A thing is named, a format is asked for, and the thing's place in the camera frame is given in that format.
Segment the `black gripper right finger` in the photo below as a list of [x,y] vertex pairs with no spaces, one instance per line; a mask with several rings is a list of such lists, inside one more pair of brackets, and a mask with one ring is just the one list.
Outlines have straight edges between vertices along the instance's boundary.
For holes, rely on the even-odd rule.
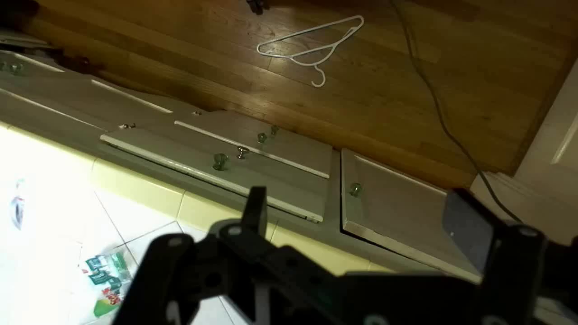
[[562,316],[578,314],[576,242],[506,222],[462,188],[446,195],[442,227],[480,272],[466,312],[477,325],[545,325],[534,316],[540,298],[560,305]]

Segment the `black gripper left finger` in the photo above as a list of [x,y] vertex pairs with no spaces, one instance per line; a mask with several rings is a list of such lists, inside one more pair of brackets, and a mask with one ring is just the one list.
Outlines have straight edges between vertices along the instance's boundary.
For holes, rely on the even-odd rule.
[[200,301],[227,298],[253,325],[336,325],[332,276],[292,247],[265,238],[267,189],[249,189],[238,220],[157,236],[146,249],[114,325],[189,325]]

